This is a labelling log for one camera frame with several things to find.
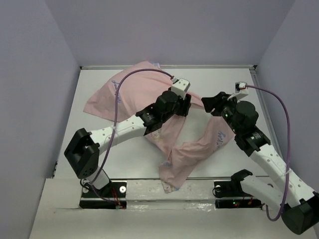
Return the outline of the pink printed pillowcase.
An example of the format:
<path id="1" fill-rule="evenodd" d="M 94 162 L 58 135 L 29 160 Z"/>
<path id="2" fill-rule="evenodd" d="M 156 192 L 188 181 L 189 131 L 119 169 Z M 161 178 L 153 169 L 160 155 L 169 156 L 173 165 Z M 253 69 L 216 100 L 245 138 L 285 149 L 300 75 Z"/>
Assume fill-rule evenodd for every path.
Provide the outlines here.
<path id="1" fill-rule="evenodd" d="M 160 73 L 160 65 L 140 62 L 110 78 L 86 102 L 84 112 L 118 121 L 154 103 L 172 85 L 169 76 Z M 188 116 L 173 116 L 146 139 L 167 157 L 159 165 L 159 176 L 166 193 L 178 190 L 196 166 L 226 145 L 234 133 L 222 117 L 204 110 L 201 97 L 191 93 Z"/>

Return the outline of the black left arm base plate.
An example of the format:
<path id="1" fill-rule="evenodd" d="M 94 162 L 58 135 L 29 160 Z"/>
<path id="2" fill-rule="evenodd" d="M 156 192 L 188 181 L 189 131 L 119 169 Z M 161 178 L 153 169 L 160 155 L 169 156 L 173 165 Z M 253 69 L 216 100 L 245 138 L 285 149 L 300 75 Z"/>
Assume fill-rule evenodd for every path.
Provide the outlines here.
<path id="1" fill-rule="evenodd" d="M 127 181 L 112 180 L 102 189 L 93 189 L 84 180 L 80 181 L 82 192 L 79 207 L 82 209 L 121 210 L 127 208 Z"/>

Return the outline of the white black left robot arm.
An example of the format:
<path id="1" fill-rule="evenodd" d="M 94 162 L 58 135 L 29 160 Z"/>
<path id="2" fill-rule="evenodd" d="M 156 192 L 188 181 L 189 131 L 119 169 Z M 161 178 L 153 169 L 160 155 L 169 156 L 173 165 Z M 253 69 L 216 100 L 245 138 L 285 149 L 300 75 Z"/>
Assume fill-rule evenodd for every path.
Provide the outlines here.
<path id="1" fill-rule="evenodd" d="M 64 156 L 77 178 L 87 180 L 93 191 L 104 197 L 110 192 L 111 180 L 99 166 L 100 155 L 108 155 L 112 146 L 160 129 L 174 115 L 187 116 L 190 105 L 190 94 L 182 97 L 171 90 L 164 91 L 155 103 L 122 122 L 116 122 L 115 126 L 93 131 L 77 130 Z"/>

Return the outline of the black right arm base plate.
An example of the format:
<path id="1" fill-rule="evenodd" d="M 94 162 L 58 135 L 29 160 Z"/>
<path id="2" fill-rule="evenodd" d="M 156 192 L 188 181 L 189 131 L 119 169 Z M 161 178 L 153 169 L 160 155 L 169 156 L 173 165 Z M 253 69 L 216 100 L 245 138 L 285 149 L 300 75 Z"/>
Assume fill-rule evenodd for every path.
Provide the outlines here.
<path id="1" fill-rule="evenodd" d="M 245 193 L 240 184 L 247 176 L 252 175 L 252 172 L 243 169 L 234 173 L 228 181 L 214 181 L 212 194 L 216 198 L 215 207 L 217 209 L 261 209 L 264 204 L 252 195 Z"/>

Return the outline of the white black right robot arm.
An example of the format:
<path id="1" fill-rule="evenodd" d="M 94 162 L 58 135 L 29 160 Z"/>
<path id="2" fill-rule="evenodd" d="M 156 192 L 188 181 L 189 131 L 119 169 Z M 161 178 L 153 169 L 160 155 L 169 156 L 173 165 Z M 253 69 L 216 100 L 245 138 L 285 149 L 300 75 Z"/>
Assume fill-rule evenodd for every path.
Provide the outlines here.
<path id="1" fill-rule="evenodd" d="M 222 117 L 235 133 L 235 142 L 273 181 L 268 185 L 243 169 L 224 182 L 216 196 L 250 195 L 280 213 L 286 227 L 301 235 L 319 222 L 319 194 L 308 186 L 276 152 L 266 135 L 256 126 L 255 106 L 241 100 L 239 93 L 220 92 L 201 99 L 205 111 Z"/>

